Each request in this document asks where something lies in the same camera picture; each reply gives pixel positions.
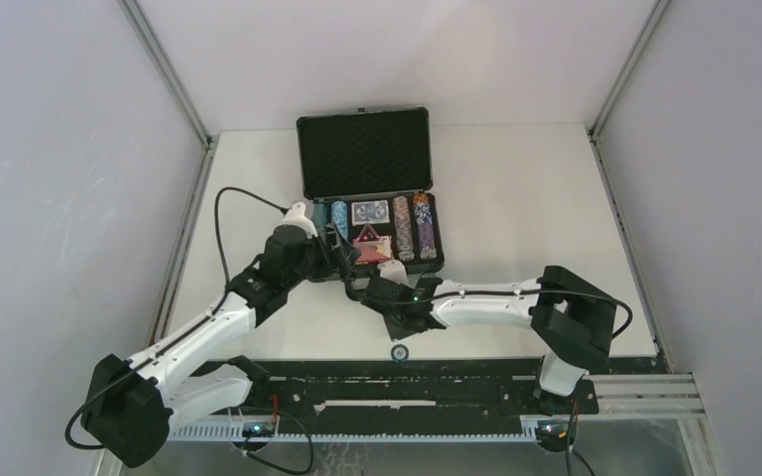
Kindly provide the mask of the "red playing card deck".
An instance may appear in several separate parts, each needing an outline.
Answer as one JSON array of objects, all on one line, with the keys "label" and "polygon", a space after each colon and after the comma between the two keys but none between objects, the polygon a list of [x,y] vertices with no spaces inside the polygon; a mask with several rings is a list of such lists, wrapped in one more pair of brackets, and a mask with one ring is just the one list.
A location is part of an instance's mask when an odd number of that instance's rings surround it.
[{"label": "red playing card deck", "polygon": [[359,252],[356,260],[358,265],[377,264],[392,260],[394,257],[390,236],[382,236],[373,241],[355,242],[354,247]]}]

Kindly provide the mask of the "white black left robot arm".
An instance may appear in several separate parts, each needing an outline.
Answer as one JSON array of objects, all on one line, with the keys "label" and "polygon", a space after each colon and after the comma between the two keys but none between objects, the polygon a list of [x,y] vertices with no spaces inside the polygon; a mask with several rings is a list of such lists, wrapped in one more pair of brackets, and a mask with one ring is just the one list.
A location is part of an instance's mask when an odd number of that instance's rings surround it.
[{"label": "white black left robot arm", "polygon": [[240,407],[248,414],[269,404],[269,385],[234,364],[197,375],[230,340],[261,326],[286,305],[299,284],[324,274],[349,275],[360,255],[333,225],[326,235],[298,225],[274,229],[264,251],[230,279],[219,298],[158,343],[121,359],[110,354],[93,371],[85,402],[66,423],[73,448],[87,444],[72,436],[80,425],[93,449],[113,453],[134,468],[152,459],[177,429],[218,410]]}]

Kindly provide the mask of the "red triangular dealer button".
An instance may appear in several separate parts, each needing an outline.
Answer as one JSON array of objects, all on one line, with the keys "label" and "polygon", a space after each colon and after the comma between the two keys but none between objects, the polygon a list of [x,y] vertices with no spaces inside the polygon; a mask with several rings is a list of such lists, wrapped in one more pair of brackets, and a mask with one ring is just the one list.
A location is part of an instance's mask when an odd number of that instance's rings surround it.
[{"label": "red triangular dealer button", "polygon": [[360,232],[357,234],[354,243],[375,242],[380,241],[381,236],[371,224],[365,224]]}]

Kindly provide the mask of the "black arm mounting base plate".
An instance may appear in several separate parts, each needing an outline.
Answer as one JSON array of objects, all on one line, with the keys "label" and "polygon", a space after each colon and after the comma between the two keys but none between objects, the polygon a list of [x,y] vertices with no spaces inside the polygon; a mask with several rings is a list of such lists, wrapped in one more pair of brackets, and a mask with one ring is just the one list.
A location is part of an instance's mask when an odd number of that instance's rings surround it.
[{"label": "black arm mounting base plate", "polygon": [[536,359],[262,361],[250,395],[223,415],[286,413],[290,433],[313,436],[457,436],[506,434],[521,417],[563,417],[571,405],[601,410],[602,377],[664,374],[659,357],[614,358],[569,398],[539,390]]}]

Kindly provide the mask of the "blue playing card deck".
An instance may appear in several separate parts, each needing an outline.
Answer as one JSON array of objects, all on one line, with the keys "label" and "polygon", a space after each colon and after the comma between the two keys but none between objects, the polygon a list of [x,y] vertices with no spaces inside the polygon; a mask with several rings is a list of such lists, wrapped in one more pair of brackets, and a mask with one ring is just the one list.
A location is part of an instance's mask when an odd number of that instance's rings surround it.
[{"label": "blue playing card deck", "polygon": [[390,222],[387,200],[357,201],[350,204],[353,225],[386,224]]}]

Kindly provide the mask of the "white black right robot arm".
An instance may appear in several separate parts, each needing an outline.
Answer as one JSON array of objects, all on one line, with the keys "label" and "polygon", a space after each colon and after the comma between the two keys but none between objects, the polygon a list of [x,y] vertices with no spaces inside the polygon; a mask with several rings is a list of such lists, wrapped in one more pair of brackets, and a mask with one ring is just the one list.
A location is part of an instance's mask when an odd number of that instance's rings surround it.
[{"label": "white black right robot arm", "polygon": [[562,266],[509,284],[464,284],[436,277],[414,286],[383,265],[356,294],[380,313],[394,340],[466,325],[508,326],[535,333],[548,347],[534,385],[535,403],[548,413],[572,401],[583,376],[609,365],[612,341],[634,314],[613,297]]}]

